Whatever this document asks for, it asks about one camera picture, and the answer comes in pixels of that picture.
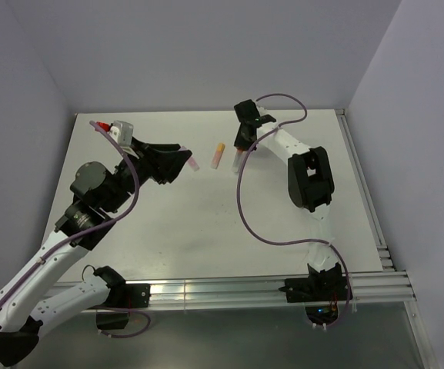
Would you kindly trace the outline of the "purple highlighter pen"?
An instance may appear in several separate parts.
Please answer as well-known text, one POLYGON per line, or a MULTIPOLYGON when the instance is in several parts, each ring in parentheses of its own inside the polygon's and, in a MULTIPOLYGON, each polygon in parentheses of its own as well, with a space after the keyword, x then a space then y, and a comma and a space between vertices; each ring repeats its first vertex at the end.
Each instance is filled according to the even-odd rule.
POLYGON ((198 171, 200 169, 197 161, 195 160, 194 156, 191 155, 187 161, 187 164, 193 171, 198 171))

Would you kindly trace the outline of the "orange highlighter pen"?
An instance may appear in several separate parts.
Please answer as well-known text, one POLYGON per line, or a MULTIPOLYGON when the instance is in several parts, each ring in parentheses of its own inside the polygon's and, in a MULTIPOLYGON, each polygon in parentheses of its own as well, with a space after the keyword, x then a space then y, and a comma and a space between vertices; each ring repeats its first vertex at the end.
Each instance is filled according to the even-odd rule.
POLYGON ((236 173, 236 174, 239 173, 240 166, 241 166, 241 163, 242 163, 243 155, 244 155, 244 151, 243 150, 240 150, 240 149, 236 150, 234 161, 232 163, 232 171, 234 173, 236 173))

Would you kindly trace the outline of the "yellow highlighter pen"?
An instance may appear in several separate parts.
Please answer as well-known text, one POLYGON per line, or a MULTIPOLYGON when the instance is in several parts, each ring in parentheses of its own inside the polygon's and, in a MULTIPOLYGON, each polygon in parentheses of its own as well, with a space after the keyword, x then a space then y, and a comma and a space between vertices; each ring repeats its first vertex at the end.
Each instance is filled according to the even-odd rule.
POLYGON ((215 154, 213 155, 211 164, 210 164, 210 168, 211 169, 215 169, 216 170, 218 168, 219 163, 220 163, 221 158, 222 158, 222 155, 223 155, 223 151, 217 150, 215 152, 215 154))

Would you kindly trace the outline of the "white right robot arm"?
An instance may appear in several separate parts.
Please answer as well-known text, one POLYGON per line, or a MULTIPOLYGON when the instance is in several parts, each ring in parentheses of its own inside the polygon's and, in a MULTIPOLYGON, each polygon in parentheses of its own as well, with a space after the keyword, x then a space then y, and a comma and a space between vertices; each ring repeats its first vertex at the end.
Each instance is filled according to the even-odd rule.
POLYGON ((322 147, 310 147, 283 128, 307 119, 306 106, 297 98, 283 93, 263 95, 256 100, 245 100, 234 106, 239 121, 234 146, 242 153, 236 184, 236 204, 245 229, 258 241, 271 246, 283 247, 306 244, 309 249, 309 272, 321 273, 309 280, 309 293, 316 299, 326 299, 334 290, 335 282, 328 274, 344 265, 339 252, 332 245, 329 230, 329 210, 335 191, 334 179, 327 151, 322 147), (303 110, 301 118, 279 122, 258 103, 266 98, 288 98, 303 110), (258 145, 270 150, 286 166, 287 189, 295 207, 311 215, 319 226, 320 236, 309 236, 296 241, 270 241, 252 230, 242 210, 242 176, 249 156, 258 145))

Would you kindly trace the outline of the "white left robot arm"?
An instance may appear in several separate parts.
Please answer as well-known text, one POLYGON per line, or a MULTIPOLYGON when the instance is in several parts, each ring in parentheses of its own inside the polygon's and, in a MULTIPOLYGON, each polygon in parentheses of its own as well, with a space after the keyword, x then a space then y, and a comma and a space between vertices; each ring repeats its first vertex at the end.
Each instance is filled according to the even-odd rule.
POLYGON ((11 367, 27 357, 51 330, 94 306, 117 308, 125 302, 125 279, 109 266, 52 298, 45 293, 112 229, 111 214, 152 179, 173 182, 191 158, 178 144, 138 140, 109 171, 98 161, 82 165, 70 185, 73 202, 32 259, 0 289, 0 364, 11 367))

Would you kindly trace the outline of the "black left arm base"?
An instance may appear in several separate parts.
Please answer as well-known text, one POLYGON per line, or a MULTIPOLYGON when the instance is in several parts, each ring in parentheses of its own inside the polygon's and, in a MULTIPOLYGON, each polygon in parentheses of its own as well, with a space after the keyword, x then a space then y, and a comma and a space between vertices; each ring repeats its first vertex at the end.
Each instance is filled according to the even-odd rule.
POLYGON ((137 332, 141 334, 149 329, 152 319, 143 311, 149 306, 150 284, 124 284, 113 288, 102 305, 98 306, 95 325, 103 334, 124 330, 134 317, 142 317, 145 326, 137 332))

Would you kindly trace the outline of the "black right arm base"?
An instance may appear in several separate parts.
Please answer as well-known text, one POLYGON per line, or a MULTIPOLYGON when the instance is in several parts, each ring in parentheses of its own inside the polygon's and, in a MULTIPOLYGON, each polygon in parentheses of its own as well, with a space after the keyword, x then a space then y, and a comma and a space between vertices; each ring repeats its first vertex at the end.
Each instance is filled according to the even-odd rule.
POLYGON ((287 278, 279 291, 285 294, 289 304, 305 304, 307 318, 320 327, 337 322, 340 317, 339 303, 344 302, 347 308, 353 297, 345 278, 287 278))

